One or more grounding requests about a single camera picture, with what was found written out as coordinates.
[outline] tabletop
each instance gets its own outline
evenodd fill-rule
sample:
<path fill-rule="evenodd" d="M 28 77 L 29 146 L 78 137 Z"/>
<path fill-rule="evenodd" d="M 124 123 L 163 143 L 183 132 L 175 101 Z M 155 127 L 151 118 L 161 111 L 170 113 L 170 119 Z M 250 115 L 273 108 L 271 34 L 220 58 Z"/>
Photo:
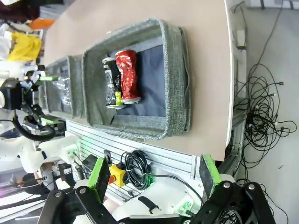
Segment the tabletop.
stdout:
<path fill-rule="evenodd" d="M 146 143 L 224 160 L 232 118 L 233 60 L 224 0 L 77 0 L 48 30 L 44 61 L 82 54 L 118 28 L 163 19 L 183 27 L 192 79 L 192 127 L 181 136 Z"/>

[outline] black cable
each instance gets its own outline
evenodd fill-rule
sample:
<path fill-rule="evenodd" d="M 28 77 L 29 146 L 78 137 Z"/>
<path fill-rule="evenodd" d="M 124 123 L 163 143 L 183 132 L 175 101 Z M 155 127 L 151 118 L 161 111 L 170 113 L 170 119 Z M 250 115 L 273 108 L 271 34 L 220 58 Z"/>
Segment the black cable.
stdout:
<path fill-rule="evenodd" d="M 68 173 L 65 173 L 64 175 L 67 175 L 67 174 L 70 174 L 70 173 L 72 173 L 72 172 L 77 172 L 76 170 L 72 170 L 72 171 L 70 171 L 70 172 L 68 172 Z M 54 182 L 55 180 L 53 180 L 53 181 L 51 181 L 49 184 L 47 184 L 45 187 L 48 187 L 50 184 L 52 184 L 53 182 Z M 29 199 L 29 198 L 31 198 L 33 195 L 30 195 L 29 197 L 26 197 L 25 199 L 23 199 L 23 200 L 20 200 L 20 201 L 18 201 L 18 202 L 16 202 L 16 203 L 19 203 L 19 202 L 22 202 L 22 201 L 25 201 L 25 200 L 27 200 L 27 199 Z"/>
<path fill-rule="evenodd" d="M 86 178 L 88 178 L 88 175 L 90 175 L 90 173 L 88 173 L 86 170 L 83 169 L 83 167 L 77 163 L 76 161 L 74 161 L 74 163 L 76 163 L 78 165 L 78 167 L 82 170 L 82 172 L 85 174 Z"/>
<path fill-rule="evenodd" d="M 46 125 L 44 127 L 44 129 L 49 131 L 49 134 L 36 135 L 36 134 L 31 134 L 27 130 L 25 130 L 23 126 L 19 123 L 17 116 L 13 118 L 12 123 L 14 124 L 14 127 L 21 135 L 33 141 L 49 141 L 55 137 L 55 129 L 50 125 Z"/>
<path fill-rule="evenodd" d="M 32 208 L 33 206 L 36 206 L 36 205 L 39 205 L 39 204 L 42 204 L 42 203 L 43 203 L 43 201 L 40 202 L 40 203 L 34 204 L 34 205 L 32 205 L 32 206 L 30 206 L 30 207 L 28 207 L 28 208 L 24 208 L 24 209 L 22 209 L 22 210 L 20 210 L 20 211 L 16 211 L 16 212 L 14 212 L 14 213 L 12 213 L 12 214 L 9 214 L 9 215 L 7 215 L 7 216 L 3 216 L 3 217 L 1 217 L 1 218 L 6 218 L 6 217 L 12 216 L 12 215 L 14 215 L 14 214 L 18 214 L 18 213 L 21 212 L 21 211 L 25 211 L 25 210 L 27 210 L 27 209 L 29 209 L 29 208 Z"/>
<path fill-rule="evenodd" d="M 66 193 L 70 192 L 72 190 L 73 190 L 73 187 L 68 188 L 68 189 L 64 189 L 64 191 Z M 25 204 L 29 204 L 29 203 L 33 203 L 33 202 L 43 201 L 43 200 L 47 199 L 48 195 L 49 194 L 45 194 L 45 195 L 41 195 L 39 197 L 35 197 L 35 198 L 32 198 L 32 199 L 22 200 L 22 201 L 11 203 L 11 204 L 1 205 L 0 206 L 0 210 L 2 210 L 2 209 L 9 209 L 9 208 L 12 208 L 12 207 L 17 207 L 17 206 L 21 206 L 21 205 L 25 205 Z"/>
<path fill-rule="evenodd" d="M 134 150 L 131 153 L 124 152 L 121 155 L 124 156 L 124 165 L 128 174 L 128 180 L 132 183 L 138 190 L 144 190 L 148 188 L 151 184 L 151 179 L 145 176 L 145 173 L 150 173 L 150 166 L 145 158 L 145 153 L 140 150 Z"/>
<path fill-rule="evenodd" d="M 217 221 L 218 224 L 240 224 L 241 217 L 236 210 L 224 210 Z"/>
<path fill-rule="evenodd" d="M 79 165 L 76 161 L 75 161 L 75 163 L 81 168 L 81 170 L 83 171 L 83 173 L 85 173 L 85 175 L 86 175 L 86 173 L 88 174 L 88 175 L 91 175 L 91 173 L 88 171 L 88 170 L 90 170 L 84 163 L 83 163 L 83 161 L 80 159 L 80 157 L 76 154 L 76 153 L 73 153 L 77 158 L 78 158 L 78 160 L 81 162 L 81 164 L 83 165 L 83 166 L 85 166 L 86 168 L 84 169 L 81 165 Z"/>
<path fill-rule="evenodd" d="M 236 181 L 236 183 L 237 183 L 238 185 L 240 185 L 240 186 L 242 186 L 242 185 L 244 185 L 244 184 L 246 184 L 246 183 L 249 183 L 249 182 L 251 182 L 251 181 L 250 181 L 249 179 L 246 179 L 246 178 L 241 178 L 241 179 L 238 179 L 238 180 Z M 285 214 L 285 217 L 286 217 L 286 224 L 289 224 L 289 217 L 288 217 L 287 213 L 286 213 L 282 208 L 280 208 L 279 206 L 277 206 L 277 205 L 274 203 L 274 201 L 272 200 L 272 198 L 270 198 L 269 194 L 267 193 L 266 186 L 265 186 L 264 184 L 261 184 L 261 183 L 258 183 L 258 184 L 259 184 L 260 186 L 263 186 L 263 187 L 265 188 L 265 190 L 262 189 L 262 191 L 263 191 L 265 197 L 267 197 L 267 201 L 268 201 L 268 199 L 270 199 L 270 201 L 274 204 L 274 206 L 277 207 L 279 210 L 281 210 L 281 211 Z M 272 214 L 273 214 L 273 216 L 274 216 L 274 210 L 273 210 L 273 208 L 272 208 L 271 206 L 269 206 L 269 207 L 270 207 L 271 212 L 272 212 Z"/>
<path fill-rule="evenodd" d="M 124 165 L 128 174 L 129 182 L 132 183 L 138 190 L 144 190 L 151 184 L 150 177 L 168 177 L 177 180 L 187 186 L 194 194 L 200 199 L 201 205 L 203 205 L 202 197 L 197 193 L 197 191 L 190 186 L 187 182 L 179 179 L 176 176 L 171 175 L 154 175 L 150 173 L 150 166 L 147 163 L 146 154 L 141 150 L 134 150 L 131 153 L 124 152 L 121 155 L 121 163 L 123 155 L 125 155 Z"/>
<path fill-rule="evenodd" d="M 5 119 L 1 119 L 0 121 L 9 121 L 9 122 L 13 122 L 12 120 L 5 120 Z"/>
<path fill-rule="evenodd" d="M 240 5 L 242 5 L 243 3 L 245 3 L 245 1 L 241 1 L 240 3 L 238 3 L 238 4 L 234 5 L 234 6 L 232 6 L 229 10 L 230 10 L 232 13 L 235 13 L 236 10 L 237 10 L 237 8 L 238 8 Z"/>
<path fill-rule="evenodd" d="M 283 85 L 282 82 L 276 82 L 274 79 L 274 76 L 270 72 L 270 70 L 265 66 L 264 64 L 261 63 L 262 57 L 264 56 L 265 50 L 267 48 L 267 45 L 269 43 L 269 40 L 271 39 L 275 27 L 277 25 L 279 16 L 281 14 L 283 7 L 283 1 L 281 3 L 281 7 L 279 10 L 279 13 L 277 14 L 277 17 L 275 19 L 273 28 L 271 30 L 271 33 L 269 37 L 267 38 L 267 41 L 263 47 L 262 53 L 258 59 L 258 62 L 254 64 L 248 73 L 248 79 L 246 83 L 243 84 L 242 88 L 236 93 L 234 96 L 234 102 L 237 97 L 237 95 L 240 93 L 240 91 L 246 87 L 247 90 L 247 98 L 241 100 L 238 102 L 235 107 L 239 106 L 245 106 L 247 102 L 247 108 L 245 109 L 247 111 L 247 119 L 246 119 L 246 126 L 245 126 L 245 140 L 246 144 L 242 148 L 242 154 L 241 154 L 241 162 L 239 163 L 237 170 L 240 165 L 244 166 L 245 170 L 245 177 L 242 179 L 237 180 L 239 181 L 244 181 L 244 183 L 249 183 L 249 172 L 248 170 L 250 168 L 256 167 L 261 160 L 268 154 L 268 152 L 273 149 L 279 140 L 281 138 L 284 138 L 288 136 L 290 133 L 293 133 L 297 130 L 297 125 L 294 121 L 292 120 L 287 120 L 287 121 L 282 121 L 282 122 L 277 122 L 278 120 L 278 111 L 279 111 L 279 106 L 280 106 L 280 95 L 278 92 L 278 87 L 277 85 Z M 266 74 L 268 74 L 271 78 L 271 83 L 268 83 L 267 79 L 265 76 L 260 76 L 256 77 L 253 76 L 255 71 L 257 70 L 258 66 L 262 67 L 265 69 Z M 275 87 L 275 92 L 270 92 L 269 87 L 274 86 Z M 278 99 L 278 104 L 277 106 L 274 105 L 274 98 L 275 94 L 277 94 L 277 99 Z M 294 128 L 291 130 L 290 128 L 286 128 L 281 126 L 282 124 L 284 125 L 293 125 Z M 261 152 L 261 157 L 260 159 L 256 161 L 247 161 L 245 159 L 245 149 L 247 146 L 252 146 L 255 150 Z M 265 196 L 267 197 L 267 201 L 270 199 L 272 202 L 273 200 L 269 197 L 268 193 L 266 192 L 266 187 L 264 186 L 265 191 L 263 190 Z M 274 202 L 273 204 L 282 210 L 287 218 L 287 223 L 289 223 L 288 215 L 287 213 L 278 207 Z"/>

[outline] gray fabric storage bin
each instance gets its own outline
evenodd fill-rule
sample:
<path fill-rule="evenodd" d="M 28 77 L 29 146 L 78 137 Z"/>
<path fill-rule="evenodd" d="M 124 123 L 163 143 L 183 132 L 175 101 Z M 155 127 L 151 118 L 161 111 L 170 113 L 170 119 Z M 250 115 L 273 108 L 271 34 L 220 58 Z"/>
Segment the gray fabric storage bin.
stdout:
<path fill-rule="evenodd" d="M 106 108 L 106 78 L 101 61 L 119 50 L 145 51 L 163 47 L 164 116 L 117 114 Z M 85 113 L 89 125 L 101 131 L 140 139 L 159 140 L 190 128 L 190 93 L 185 36 L 181 28 L 158 19 L 121 28 L 88 49 L 82 60 Z"/>
<path fill-rule="evenodd" d="M 49 113 L 64 119 L 85 118 L 85 106 L 82 89 L 82 56 L 66 56 L 46 68 L 47 76 L 68 78 L 63 90 L 57 88 L 57 81 L 44 82 L 46 104 Z M 69 89 L 68 105 L 62 101 L 62 96 Z"/>

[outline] black strap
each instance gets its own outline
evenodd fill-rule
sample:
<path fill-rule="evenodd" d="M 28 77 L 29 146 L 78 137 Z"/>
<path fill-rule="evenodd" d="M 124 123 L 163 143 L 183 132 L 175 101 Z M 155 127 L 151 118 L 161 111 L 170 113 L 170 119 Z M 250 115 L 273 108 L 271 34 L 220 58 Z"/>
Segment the black strap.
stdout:
<path fill-rule="evenodd" d="M 260 1 L 261 1 L 261 7 L 262 7 L 262 9 L 265 9 L 265 4 L 264 4 L 263 0 L 260 0 Z"/>
<path fill-rule="evenodd" d="M 293 1 L 289 1 L 290 2 L 290 9 L 294 9 L 294 4 L 293 4 Z"/>
<path fill-rule="evenodd" d="M 47 155 L 44 151 L 42 151 L 42 154 L 43 154 L 43 158 L 46 159 L 47 158 Z"/>
<path fill-rule="evenodd" d="M 239 46 L 239 47 L 237 47 L 237 49 L 238 49 L 238 50 L 246 50 L 247 47 L 246 47 L 246 46 Z"/>
<path fill-rule="evenodd" d="M 148 199 L 145 196 L 140 196 L 138 200 L 141 201 L 146 207 L 149 208 L 149 212 L 151 215 L 153 214 L 152 210 L 154 210 L 155 208 L 159 209 L 159 207 L 155 203 L 153 203 L 150 199 Z"/>

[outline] power cable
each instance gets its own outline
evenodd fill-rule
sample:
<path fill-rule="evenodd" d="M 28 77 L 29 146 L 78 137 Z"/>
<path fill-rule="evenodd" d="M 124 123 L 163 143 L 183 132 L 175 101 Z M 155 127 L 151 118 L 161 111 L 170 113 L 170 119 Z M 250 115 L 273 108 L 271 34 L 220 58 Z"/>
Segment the power cable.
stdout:
<path fill-rule="evenodd" d="M 79 158 L 79 156 L 76 154 L 76 153 L 73 153 L 78 159 L 79 159 L 79 161 L 81 162 L 81 164 L 83 165 L 83 166 L 85 166 L 84 164 L 83 164 L 83 161 Z M 82 172 L 85 174 L 85 176 L 88 178 L 88 176 L 87 176 L 87 174 L 88 175 L 91 175 L 90 174 L 90 172 L 87 170 L 87 169 L 84 169 L 83 168 L 83 166 L 81 166 L 80 164 L 78 164 L 76 161 L 74 161 L 78 166 L 79 166 L 79 168 L 82 170 Z"/>
<path fill-rule="evenodd" d="M 132 183 L 138 190 L 144 190 L 151 184 L 150 177 L 167 177 L 174 180 L 177 180 L 189 188 L 201 201 L 203 205 L 202 197 L 197 193 L 197 191 L 184 180 L 172 176 L 172 175 L 154 175 L 150 172 L 150 166 L 147 163 L 146 154 L 141 150 L 134 150 L 131 153 L 124 152 L 121 155 L 121 164 L 122 158 L 124 157 L 124 165 L 128 174 L 129 182 Z"/>
<path fill-rule="evenodd" d="M 247 26 L 245 17 L 244 17 L 244 12 L 241 6 L 242 2 L 237 4 L 234 8 L 232 8 L 232 12 L 234 13 L 238 7 L 240 7 L 245 26 Z M 294 121 L 292 120 L 287 120 L 287 121 L 282 121 L 278 122 L 278 111 L 279 111 L 279 106 L 280 106 L 280 95 L 278 92 L 278 85 L 283 85 L 283 82 L 276 82 L 274 79 L 274 76 L 270 72 L 270 70 L 265 66 L 264 64 L 261 63 L 261 60 L 265 54 L 267 45 L 274 33 L 274 30 L 277 26 L 278 19 L 281 15 L 281 11 L 283 8 L 283 1 L 281 2 L 281 7 L 279 9 L 279 12 L 276 16 L 276 19 L 274 21 L 274 25 L 272 27 L 271 33 L 268 36 L 265 45 L 263 47 L 262 53 L 257 61 L 256 64 L 254 64 L 248 73 L 248 79 L 246 83 L 243 83 L 242 88 L 235 94 L 234 96 L 234 102 L 236 100 L 236 97 L 240 93 L 240 91 L 247 87 L 247 98 L 242 99 L 240 102 L 234 105 L 234 108 L 240 107 L 240 106 L 247 106 L 245 108 L 247 112 L 247 119 L 246 119 L 246 126 L 245 126 L 245 140 L 246 144 L 242 148 L 242 155 L 241 155 L 241 162 L 239 163 L 239 166 L 242 165 L 244 166 L 245 169 L 245 177 L 242 179 L 237 180 L 239 181 L 244 181 L 244 183 L 248 183 L 248 169 L 256 167 L 261 160 L 269 153 L 271 149 L 273 149 L 279 142 L 281 138 L 284 138 L 288 136 L 290 133 L 293 133 L 297 130 L 297 125 Z M 265 76 L 260 76 L 256 77 L 253 76 L 253 74 L 256 72 L 258 66 L 262 67 L 265 71 L 266 74 L 268 74 L 271 78 L 270 80 L 272 81 L 271 83 L 267 82 L 267 79 Z M 274 93 L 270 92 L 269 87 L 275 87 Z M 278 105 L 274 105 L 274 97 L 276 97 L 277 94 L 277 99 L 278 99 Z M 293 125 L 293 129 L 289 127 L 283 127 L 281 125 Z M 245 159 L 245 149 L 247 146 L 252 146 L 255 150 L 262 152 L 260 159 L 256 161 L 248 161 Z M 289 218 L 287 213 L 280 207 L 278 207 L 273 200 L 269 197 L 268 193 L 266 192 L 266 187 L 261 184 L 265 190 L 263 190 L 265 196 L 267 197 L 267 201 L 270 199 L 272 203 L 281 211 L 284 212 L 286 215 L 287 219 L 287 224 L 289 223 Z M 274 216 L 274 210 L 272 207 L 270 207 L 272 214 Z"/>
<path fill-rule="evenodd" d="M 77 171 L 76 171 L 76 170 L 72 170 L 72 171 L 70 171 L 70 172 L 68 172 L 68 173 L 65 173 L 64 175 L 70 174 L 70 173 L 72 173 L 72 172 L 77 172 Z M 55 180 L 51 181 L 51 182 L 50 182 L 49 184 L 47 184 L 45 187 L 49 186 L 49 185 L 52 184 L 54 181 L 55 181 Z M 34 195 L 30 195 L 29 197 L 26 197 L 25 199 L 20 200 L 20 201 L 18 201 L 18 202 L 25 201 L 25 200 L 31 198 L 31 197 L 34 196 Z"/>

